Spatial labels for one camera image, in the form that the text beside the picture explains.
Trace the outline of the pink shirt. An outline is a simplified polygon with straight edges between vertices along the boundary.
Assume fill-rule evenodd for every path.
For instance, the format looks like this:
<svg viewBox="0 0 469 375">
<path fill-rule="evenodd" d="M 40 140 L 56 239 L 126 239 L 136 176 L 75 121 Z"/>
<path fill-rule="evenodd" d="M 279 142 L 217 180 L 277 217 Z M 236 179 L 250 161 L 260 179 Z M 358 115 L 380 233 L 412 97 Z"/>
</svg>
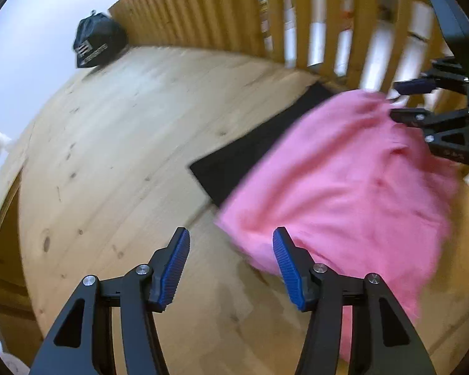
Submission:
<svg viewBox="0 0 469 375">
<path fill-rule="evenodd" d="M 284 227 L 316 263 L 357 278 L 378 273 L 416 321 L 451 231 L 457 169 L 390 110 L 384 94 L 354 90 L 309 111 L 229 195 L 217 225 L 272 274 L 273 233 Z"/>
</svg>

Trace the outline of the wooden slatted railing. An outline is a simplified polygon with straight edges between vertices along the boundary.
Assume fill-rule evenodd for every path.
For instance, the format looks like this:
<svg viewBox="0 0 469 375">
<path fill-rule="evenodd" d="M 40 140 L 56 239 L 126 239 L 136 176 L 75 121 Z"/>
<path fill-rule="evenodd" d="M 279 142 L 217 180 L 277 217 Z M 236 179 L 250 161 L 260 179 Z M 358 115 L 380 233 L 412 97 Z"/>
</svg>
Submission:
<svg viewBox="0 0 469 375">
<path fill-rule="evenodd" d="M 394 36 L 381 90 L 389 91 L 406 50 L 418 3 L 395 0 Z M 199 47 L 285 61 L 287 30 L 295 33 L 295 66 L 307 69 L 312 25 L 324 24 L 324 57 L 318 72 L 336 78 L 340 35 L 351 32 L 345 85 L 357 88 L 374 29 L 382 11 L 381 0 L 118 0 L 110 15 L 134 46 Z"/>
</svg>

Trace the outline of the black garment with gold print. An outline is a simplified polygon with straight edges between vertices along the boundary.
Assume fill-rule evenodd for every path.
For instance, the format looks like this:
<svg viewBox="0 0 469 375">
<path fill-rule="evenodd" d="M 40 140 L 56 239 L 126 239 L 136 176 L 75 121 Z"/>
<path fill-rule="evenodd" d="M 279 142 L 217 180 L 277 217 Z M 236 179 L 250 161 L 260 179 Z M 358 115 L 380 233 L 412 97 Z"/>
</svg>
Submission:
<svg viewBox="0 0 469 375">
<path fill-rule="evenodd" d="M 189 171 L 213 205 L 221 207 L 237 185 L 275 142 L 306 112 L 335 95 L 316 82 L 289 107 L 229 144 L 193 161 Z"/>
</svg>

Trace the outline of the black plastic bag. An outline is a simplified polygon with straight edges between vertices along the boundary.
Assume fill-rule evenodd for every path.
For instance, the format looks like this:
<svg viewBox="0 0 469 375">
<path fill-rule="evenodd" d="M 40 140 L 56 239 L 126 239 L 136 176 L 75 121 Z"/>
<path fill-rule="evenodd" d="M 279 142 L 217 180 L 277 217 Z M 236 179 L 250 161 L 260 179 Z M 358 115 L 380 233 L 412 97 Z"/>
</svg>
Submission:
<svg viewBox="0 0 469 375">
<path fill-rule="evenodd" d="M 105 66 L 128 45 L 126 31 L 111 17 L 92 10 L 78 23 L 73 50 L 78 69 Z"/>
</svg>

